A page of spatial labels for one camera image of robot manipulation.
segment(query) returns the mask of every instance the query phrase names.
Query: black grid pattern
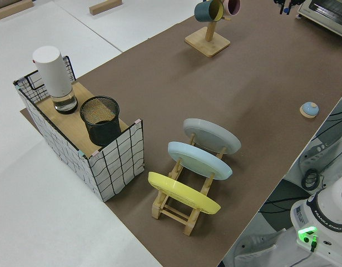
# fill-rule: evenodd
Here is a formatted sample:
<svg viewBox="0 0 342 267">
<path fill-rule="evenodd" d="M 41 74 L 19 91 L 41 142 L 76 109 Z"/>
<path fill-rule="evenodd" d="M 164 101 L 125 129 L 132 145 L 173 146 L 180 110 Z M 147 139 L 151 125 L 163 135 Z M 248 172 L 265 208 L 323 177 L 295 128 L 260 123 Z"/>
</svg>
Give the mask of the black grid pattern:
<svg viewBox="0 0 342 267">
<path fill-rule="evenodd" d="M 69 58 L 63 59 L 71 81 L 75 81 Z M 36 106 L 38 101 L 48 97 L 38 71 L 14 81 L 14 85 L 49 146 L 102 201 L 118 194 L 144 171 L 142 120 L 137 120 L 116 140 L 87 159 Z"/>
<path fill-rule="evenodd" d="M 118 194 L 144 168 L 142 121 L 90 158 L 103 201 Z"/>
</svg>

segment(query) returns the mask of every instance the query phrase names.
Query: white cylindrical container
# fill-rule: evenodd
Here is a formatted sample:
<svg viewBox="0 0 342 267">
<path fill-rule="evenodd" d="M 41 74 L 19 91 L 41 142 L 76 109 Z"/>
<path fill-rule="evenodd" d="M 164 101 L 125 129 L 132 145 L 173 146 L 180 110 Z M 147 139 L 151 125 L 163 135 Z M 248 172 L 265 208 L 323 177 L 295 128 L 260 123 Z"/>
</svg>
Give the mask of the white cylindrical container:
<svg viewBox="0 0 342 267">
<path fill-rule="evenodd" d="M 54 46 L 42 46 L 32 54 L 55 109 L 62 114 L 73 113 L 78 106 L 61 52 Z"/>
</svg>

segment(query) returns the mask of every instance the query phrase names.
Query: light blue plate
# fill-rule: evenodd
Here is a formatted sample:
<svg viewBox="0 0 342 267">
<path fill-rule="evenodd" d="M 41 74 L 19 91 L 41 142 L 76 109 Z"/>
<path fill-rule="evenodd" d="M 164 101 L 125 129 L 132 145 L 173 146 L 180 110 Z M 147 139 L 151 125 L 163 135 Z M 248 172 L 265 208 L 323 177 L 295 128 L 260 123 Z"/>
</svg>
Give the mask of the light blue plate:
<svg viewBox="0 0 342 267">
<path fill-rule="evenodd" d="M 175 161 L 181 159 L 183 167 L 204 177 L 210 177 L 214 173 L 215 180 L 226 180 L 232 175 L 232 169 L 225 162 L 198 147 L 170 142 L 168 153 Z"/>
<path fill-rule="evenodd" d="M 216 153 L 220 153 L 226 147 L 224 154 L 233 154 L 241 147 L 241 143 L 235 135 L 209 121 L 188 118 L 183 122 L 183 129 L 189 138 L 195 134 L 197 145 Z"/>
</svg>

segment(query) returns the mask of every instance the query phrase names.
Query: mug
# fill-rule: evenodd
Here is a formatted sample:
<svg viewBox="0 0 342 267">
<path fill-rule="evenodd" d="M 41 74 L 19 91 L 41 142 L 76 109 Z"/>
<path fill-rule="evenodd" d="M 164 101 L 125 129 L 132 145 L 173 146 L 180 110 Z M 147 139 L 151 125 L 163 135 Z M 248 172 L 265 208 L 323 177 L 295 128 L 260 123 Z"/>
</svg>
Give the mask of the mug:
<svg viewBox="0 0 342 267">
<path fill-rule="evenodd" d="M 199 22 L 219 21 L 223 14 L 224 6 L 220 0 L 201 2 L 194 9 L 194 16 Z"/>
<path fill-rule="evenodd" d="M 227 15 L 235 16 L 240 10 L 240 0 L 224 0 L 224 10 Z"/>
</svg>

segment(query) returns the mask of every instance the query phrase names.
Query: wooden stand base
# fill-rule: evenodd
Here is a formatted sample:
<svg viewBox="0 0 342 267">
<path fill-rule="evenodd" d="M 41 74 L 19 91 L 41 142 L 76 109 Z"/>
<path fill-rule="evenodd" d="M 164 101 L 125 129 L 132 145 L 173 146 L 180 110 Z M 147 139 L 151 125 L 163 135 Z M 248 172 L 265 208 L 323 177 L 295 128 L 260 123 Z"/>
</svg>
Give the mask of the wooden stand base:
<svg viewBox="0 0 342 267">
<path fill-rule="evenodd" d="M 185 42 L 207 57 L 213 57 L 229 46 L 230 41 L 216 32 L 214 32 L 212 40 L 205 40 L 206 32 L 207 27 L 201 28 L 200 30 L 187 36 Z"/>
<path fill-rule="evenodd" d="M 10 6 L 0 8 L 0 19 L 6 18 L 20 11 L 33 7 L 32 0 L 23 0 Z"/>
<path fill-rule="evenodd" d="M 195 145 L 194 138 L 195 138 L 195 134 L 193 133 L 191 136 L 191 140 L 190 140 L 190 145 L 192 146 Z M 220 153 L 216 154 L 216 157 L 218 159 L 221 159 L 225 151 L 226 151 L 226 148 L 224 147 Z M 176 165 L 173 167 L 172 171 L 168 174 L 169 178 L 172 178 L 177 181 L 182 170 L 183 170 L 183 166 L 181 165 L 181 160 L 178 160 Z M 209 178 L 205 179 L 205 182 L 203 184 L 203 187 L 200 193 L 202 193 L 205 196 L 208 194 L 208 191 L 210 189 L 213 179 L 214 179 L 214 174 L 212 174 Z M 162 192 L 161 190 L 158 191 L 157 197 L 152 204 L 152 217 L 154 217 L 155 219 L 158 219 L 161 214 L 165 214 L 168 217 L 184 224 L 185 227 L 184 227 L 183 233 L 185 235 L 190 236 L 197 222 L 198 216 L 200 214 L 200 210 L 192 209 L 191 214 L 188 216 L 180 212 L 179 210 L 176 210 L 172 208 L 171 206 L 169 206 L 167 204 L 168 198 L 169 196 L 166 195 L 164 192 Z"/>
</svg>

